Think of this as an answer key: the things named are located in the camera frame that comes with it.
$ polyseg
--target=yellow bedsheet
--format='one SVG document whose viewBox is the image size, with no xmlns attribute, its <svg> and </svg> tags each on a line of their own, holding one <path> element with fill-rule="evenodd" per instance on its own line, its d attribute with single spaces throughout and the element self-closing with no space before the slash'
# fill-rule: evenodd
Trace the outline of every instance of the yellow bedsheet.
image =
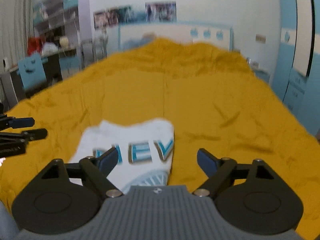
<svg viewBox="0 0 320 240">
<path fill-rule="evenodd" d="M 71 158 L 88 126 L 164 117 L 175 127 L 171 185 L 191 191 L 207 179 L 196 163 L 201 147 L 239 163 L 262 158 L 303 201 L 298 233 L 306 239 L 320 233 L 320 147 L 239 54 L 157 39 L 94 64 L 8 115 L 31 116 L 35 128 L 49 132 L 0 168 L 0 198 L 8 209 L 49 161 Z"/>
</svg>

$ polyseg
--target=blue chair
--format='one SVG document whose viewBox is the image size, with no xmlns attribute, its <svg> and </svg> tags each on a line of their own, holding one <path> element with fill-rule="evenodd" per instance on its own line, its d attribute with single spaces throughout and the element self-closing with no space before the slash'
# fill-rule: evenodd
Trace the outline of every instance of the blue chair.
<svg viewBox="0 0 320 240">
<path fill-rule="evenodd" d="M 37 88 L 47 82 L 41 57 L 38 53 L 20 60 L 18 67 L 25 91 Z"/>
</svg>

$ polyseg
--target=curtain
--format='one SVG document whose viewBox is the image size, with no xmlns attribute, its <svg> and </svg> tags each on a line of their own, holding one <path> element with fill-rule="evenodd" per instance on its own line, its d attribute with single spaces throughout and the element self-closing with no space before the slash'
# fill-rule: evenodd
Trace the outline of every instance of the curtain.
<svg viewBox="0 0 320 240">
<path fill-rule="evenodd" d="M 0 73 L 4 72 L 4 58 L 12 66 L 27 55 L 28 37 L 34 35 L 33 1 L 0 0 Z M 2 84 L 0 100 L 4 100 Z"/>
</svg>

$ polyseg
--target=poster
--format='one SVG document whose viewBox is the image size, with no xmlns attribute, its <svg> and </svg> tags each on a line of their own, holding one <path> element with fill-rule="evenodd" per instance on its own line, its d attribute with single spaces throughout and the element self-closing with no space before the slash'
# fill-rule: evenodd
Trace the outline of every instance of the poster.
<svg viewBox="0 0 320 240">
<path fill-rule="evenodd" d="M 176 2 L 153 2 L 146 3 L 147 22 L 176 22 Z"/>
<path fill-rule="evenodd" d="M 146 22 L 145 6 L 119 6 L 98 11 L 93 14 L 94 28 L 103 29 L 119 24 Z"/>
</svg>

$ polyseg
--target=red bag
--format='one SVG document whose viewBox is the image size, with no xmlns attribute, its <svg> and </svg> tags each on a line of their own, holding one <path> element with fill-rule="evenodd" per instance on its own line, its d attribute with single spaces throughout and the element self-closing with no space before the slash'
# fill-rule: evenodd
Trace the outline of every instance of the red bag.
<svg viewBox="0 0 320 240">
<path fill-rule="evenodd" d="M 41 54 L 43 44 L 43 40 L 39 37 L 28 38 L 28 56 L 31 56 L 35 51 Z"/>
</svg>

